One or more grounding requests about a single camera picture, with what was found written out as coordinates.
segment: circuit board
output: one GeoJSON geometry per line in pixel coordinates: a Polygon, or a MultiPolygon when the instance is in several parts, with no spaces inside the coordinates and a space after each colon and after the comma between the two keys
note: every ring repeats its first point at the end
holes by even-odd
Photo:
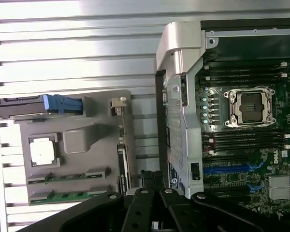
{"type": "Polygon", "coordinates": [[[290,217],[290,59],[205,62],[196,86],[204,191],[290,217]]]}
{"type": "Polygon", "coordinates": [[[48,203],[64,203],[71,201],[84,201],[91,197],[96,197],[98,194],[89,195],[86,192],[60,193],[52,194],[48,199],[30,201],[31,205],[48,204],[48,203]]]}

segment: screw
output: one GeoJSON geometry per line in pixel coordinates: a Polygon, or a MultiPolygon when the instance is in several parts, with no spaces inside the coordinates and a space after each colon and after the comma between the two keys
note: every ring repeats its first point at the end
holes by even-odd
{"type": "Polygon", "coordinates": [[[197,195],[197,198],[199,198],[199,199],[205,199],[206,198],[206,196],[204,195],[204,194],[198,194],[197,195]]]}
{"type": "Polygon", "coordinates": [[[173,88],[173,91],[174,91],[175,93],[178,93],[178,92],[179,92],[179,86],[175,86],[175,87],[173,88]]]}
{"type": "Polygon", "coordinates": [[[166,189],[165,191],[164,191],[165,193],[172,193],[172,189],[166,189]]]}

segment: silver louvered panel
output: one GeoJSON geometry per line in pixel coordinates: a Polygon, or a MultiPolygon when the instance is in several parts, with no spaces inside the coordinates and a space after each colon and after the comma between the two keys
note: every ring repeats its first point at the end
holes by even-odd
{"type": "Polygon", "coordinates": [[[176,162],[178,167],[182,170],[183,166],[183,155],[182,155],[182,133],[181,133],[181,100],[168,101],[168,124],[170,128],[170,157],[172,162],[176,162]]]}
{"type": "MultiPolygon", "coordinates": [[[[139,170],[157,170],[154,57],[164,26],[267,17],[290,17],[290,0],[0,0],[0,98],[129,89],[139,170]]],[[[0,231],[72,206],[27,206],[19,130],[0,126],[0,231]]]]}

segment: blue pcie slot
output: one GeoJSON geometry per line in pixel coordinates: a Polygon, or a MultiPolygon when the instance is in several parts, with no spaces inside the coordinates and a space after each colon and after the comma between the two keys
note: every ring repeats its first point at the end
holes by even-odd
{"type": "Polygon", "coordinates": [[[223,173],[246,173],[249,172],[250,168],[248,165],[230,166],[230,167],[213,167],[204,168],[204,174],[223,174],[223,173]]]}
{"type": "Polygon", "coordinates": [[[81,99],[68,98],[59,94],[56,95],[43,95],[45,110],[56,110],[59,114],[63,114],[66,111],[73,111],[76,113],[83,112],[83,103],[81,99]]]}
{"type": "Polygon", "coordinates": [[[247,173],[253,172],[255,169],[262,167],[263,162],[259,165],[251,166],[250,164],[247,165],[238,165],[238,166],[227,166],[227,167],[211,167],[211,168],[204,168],[204,174],[225,174],[225,173],[247,173]]]}

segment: pcie slot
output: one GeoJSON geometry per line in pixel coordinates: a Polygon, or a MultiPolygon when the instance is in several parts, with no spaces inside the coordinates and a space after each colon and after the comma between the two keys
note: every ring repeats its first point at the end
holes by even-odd
{"type": "Polygon", "coordinates": [[[233,203],[249,203],[251,201],[251,197],[249,196],[232,196],[232,197],[221,197],[227,201],[233,203]]]}
{"type": "Polygon", "coordinates": [[[249,163],[246,165],[224,166],[224,167],[209,167],[203,168],[203,173],[206,174],[227,174],[227,173],[246,173],[253,172],[255,169],[262,167],[264,163],[252,166],[249,163]]]}
{"type": "Polygon", "coordinates": [[[237,155],[237,156],[211,156],[211,157],[204,157],[203,163],[220,163],[220,162],[242,162],[247,163],[249,161],[248,155],[237,155]]]}
{"type": "Polygon", "coordinates": [[[220,176],[209,176],[203,178],[205,185],[220,183],[220,176]]]}
{"type": "Polygon", "coordinates": [[[205,192],[211,193],[215,196],[230,197],[230,196],[246,196],[250,194],[250,189],[247,185],[219,187],[219,188],[206,188],[205,192]]]}
{"type": "Polygon", "coordinates": [[[249,172],[250,167],[248,165],[236,165],[227,167],[210,167],[203,168],[204,174],[225,174],[225,173],[246,173],[249,172]]]}
{"type": "Polygon", "coordinates": [[[251,200],[248,186],[206,188],[204,191],[234,203],[249,203],[251,200]]]}

